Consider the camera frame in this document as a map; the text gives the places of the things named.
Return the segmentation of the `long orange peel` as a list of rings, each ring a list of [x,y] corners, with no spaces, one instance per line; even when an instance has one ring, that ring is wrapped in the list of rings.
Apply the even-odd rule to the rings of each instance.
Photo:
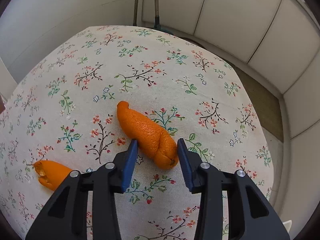
[[[158,168],[169,170],[177,165],[177,144],[167,130],[130,109],[126,101],[117,104],[117,119],[127,137],[136,139],[140,151]]]

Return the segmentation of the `white plastic trash bin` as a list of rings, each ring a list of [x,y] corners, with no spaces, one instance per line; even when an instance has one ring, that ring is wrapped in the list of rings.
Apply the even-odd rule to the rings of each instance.
[[[289,232],[292,226],[292,220],[287,220],[283,222],[283,226],[285,227],[286,231]]]

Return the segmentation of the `white kitchen cabinets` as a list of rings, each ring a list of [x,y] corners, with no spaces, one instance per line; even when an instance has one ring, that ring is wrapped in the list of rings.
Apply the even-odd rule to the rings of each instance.
[[[139,0],[140,20],[214,48],[284,100],[291,139],[319,125],[319,24],[303,0]]]

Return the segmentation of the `small curled orange peel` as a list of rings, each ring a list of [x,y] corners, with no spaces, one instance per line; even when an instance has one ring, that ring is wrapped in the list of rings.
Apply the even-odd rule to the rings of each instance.
[[[39,183],[52,191],[55,191],[72,171],[72,169],[51,160],[39,160],[33,164],[33,168],[39,176]]]

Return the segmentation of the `brown floor mat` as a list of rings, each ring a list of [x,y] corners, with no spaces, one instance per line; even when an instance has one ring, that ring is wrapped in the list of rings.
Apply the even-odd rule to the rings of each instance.
[[[179,136],[196,146],[265,146],[263,130],[283,141],[279,100],[240,68],[200,46],[177,40],[175,102],[187,117]]]

